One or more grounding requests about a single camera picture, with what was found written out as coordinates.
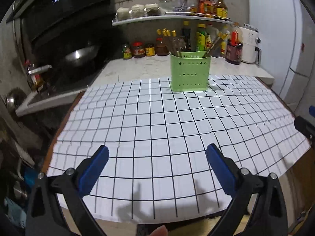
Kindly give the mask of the left hand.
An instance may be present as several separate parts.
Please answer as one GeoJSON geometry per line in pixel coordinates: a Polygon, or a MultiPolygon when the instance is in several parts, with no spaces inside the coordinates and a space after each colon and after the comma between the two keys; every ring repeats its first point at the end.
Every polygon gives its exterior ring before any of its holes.
{"type": "Polygon", "coordinates": [[[168,234],[169,234],[169,232],[168,232],[167,228],[164,225],[162,225],[162,226],[156,228],[148,236],[168,236],[168,234]]]}

